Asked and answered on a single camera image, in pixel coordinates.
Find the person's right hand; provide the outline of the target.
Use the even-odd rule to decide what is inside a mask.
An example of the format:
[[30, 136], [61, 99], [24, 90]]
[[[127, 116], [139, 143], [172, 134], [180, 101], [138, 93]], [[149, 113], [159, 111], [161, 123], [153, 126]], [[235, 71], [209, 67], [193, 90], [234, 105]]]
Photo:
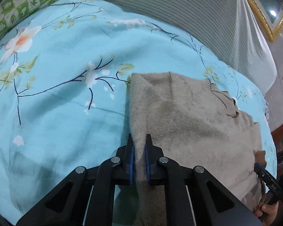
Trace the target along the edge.
[[278, 213], [278, 207], [279, 203], [273, 205], [268, 205], [265, 203], [267, 194], [264, 194], [262, 198], [259, 201], [259, 204], [256, 206], [253, 213], [256, 215], [256, 217], [261, 217], [263, 213], [266, 213], [265, 219], [262, 221], [263, 226], [268, 226], [273, 223], [275, 220], [277, 213]]

